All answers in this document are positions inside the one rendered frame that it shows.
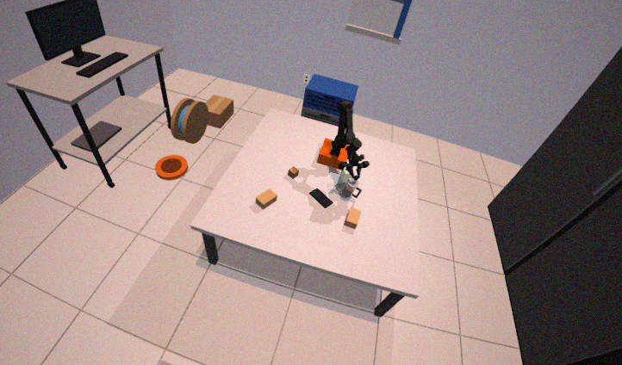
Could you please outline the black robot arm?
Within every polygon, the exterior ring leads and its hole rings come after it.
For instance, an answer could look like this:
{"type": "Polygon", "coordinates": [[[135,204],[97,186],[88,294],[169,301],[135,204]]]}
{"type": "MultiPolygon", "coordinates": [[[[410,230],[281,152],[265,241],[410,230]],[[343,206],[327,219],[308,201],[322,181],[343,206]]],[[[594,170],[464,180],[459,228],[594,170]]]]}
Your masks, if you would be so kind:
{"type": "MultiPolygon", "coordinates": [[[[334,141],[332,141],[332,150],[330,154],[334,156],[339,156],[341,148],[345,148],[347,151],[347,155],[349,153],[356,152],[363,145],[362,141],[356,138],[356,134],[353,132],[353,116],[352,116],[352,105],[349,101],[340,101],[339,102],[339,130],[338,134],[335,137],[334,141]],[[349,146],[346,146],[349,145],[349,146]]],[[[353,156],[351,154],[350,161],[362,161],[365,156],[364,154],[356,154],[353,156]]]]}

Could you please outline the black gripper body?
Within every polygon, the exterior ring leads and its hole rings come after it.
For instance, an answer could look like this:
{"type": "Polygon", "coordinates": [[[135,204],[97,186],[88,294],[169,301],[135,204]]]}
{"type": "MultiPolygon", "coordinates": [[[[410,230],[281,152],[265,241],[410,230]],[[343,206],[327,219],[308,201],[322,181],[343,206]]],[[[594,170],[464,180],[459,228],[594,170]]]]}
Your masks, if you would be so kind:
{"type": "Polygon", "coordinates": [[[349,160],[349,163],[347,163],[347,162],[341,162],[341,163],[339,164],[339,169],[340,169],[340,170],[344,169],[345,167],[347,168],[348,166],[357,166],[357,167],[359,167],[360,165],[364,165],[364,168],[367,168],[367,167],[370,165],[370,164],[369,164],[369,161],[363,161],[362,163],[359,163],[358,161],[352,161],[352,162],[351,162],[351,161],[350,161],[351,154],[353,154],[353,156],[356,156],[356,154],[357,154],[357,153],[356,153],[356,152],[349,153],[349,154],[347,155],[347,156],[348,156],[348,158],[347,158],[347,159],[349,160]]]}

